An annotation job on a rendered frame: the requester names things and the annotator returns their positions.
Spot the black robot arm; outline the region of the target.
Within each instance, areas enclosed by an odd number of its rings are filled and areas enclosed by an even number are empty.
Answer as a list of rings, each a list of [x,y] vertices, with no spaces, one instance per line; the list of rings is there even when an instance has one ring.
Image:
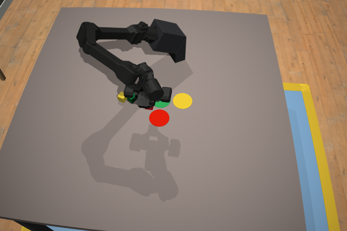
[[[140,108],[152,108],[156,100],[163,97],[164,91],[146,62],[136,65],[123,61],[96,42],[99,39],[126,39],[136,45],[142,40],[153,43],[159,38],[157,26],[150,27],[141,21],[127,28],[111,28],[83,22],[76,38],[84,53],[110,68],[122,83],[138,91],[137,105]],[[137,78],[139,81],[135,84]]]

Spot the yellow cube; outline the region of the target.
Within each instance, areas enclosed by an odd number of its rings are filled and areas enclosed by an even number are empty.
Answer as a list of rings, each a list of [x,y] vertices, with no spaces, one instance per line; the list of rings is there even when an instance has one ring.
[[[120,94],[117,97],[118,97],[118,100],[123,103],[127,100],[127,98],[124,96],[124,92],[120,92]]]

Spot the yellow circle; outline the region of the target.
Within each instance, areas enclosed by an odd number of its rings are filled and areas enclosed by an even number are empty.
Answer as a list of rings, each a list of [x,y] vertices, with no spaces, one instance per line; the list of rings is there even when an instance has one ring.
[[[192,98],[188,94],[179,93],[174,96],[173,104],[179,109],[186,109],[191,106]]]

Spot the green circle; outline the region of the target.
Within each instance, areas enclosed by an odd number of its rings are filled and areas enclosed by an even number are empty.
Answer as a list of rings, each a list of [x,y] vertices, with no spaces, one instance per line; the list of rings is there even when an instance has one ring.
[[[155,102],[155,106],[158,107],[158,108],[163,108],[163,107],[166,107],[170,104],[170,102]]]

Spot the green cube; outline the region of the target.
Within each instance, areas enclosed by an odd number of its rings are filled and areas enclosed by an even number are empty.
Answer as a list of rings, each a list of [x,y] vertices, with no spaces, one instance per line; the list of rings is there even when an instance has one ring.
[[[127,100],[133,104],[137,100],[134,97],[135,97],[135,95],[133,93],[133,98],[127,98]]]

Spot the red circle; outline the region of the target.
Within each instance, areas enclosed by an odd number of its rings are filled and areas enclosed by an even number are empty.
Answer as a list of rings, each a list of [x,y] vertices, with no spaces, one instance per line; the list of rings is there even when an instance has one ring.
[[[169,121],[169,115],[166,111],[158,109],[150,114],[149,120],[154,126],[164,126]]]

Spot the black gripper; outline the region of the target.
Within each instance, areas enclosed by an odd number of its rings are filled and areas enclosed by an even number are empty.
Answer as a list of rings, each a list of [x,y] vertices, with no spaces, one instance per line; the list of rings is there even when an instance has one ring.
[[[156,100],[156,102],[159,102],[159,101],[161,101],[161,102],[170,102],[171,94],[172,94],[172,88],[170,88],[170,87],[162,87],[162,89],[164,91],[164,95],[159,100]],[[138,98],[138,91],[136,91],[133,88],[131,88],[131,87],[126,85],[125,89],[124,89],[124,96],[126,98],[133,98],[133,93],[135,95],[134,98],[137,99]]]

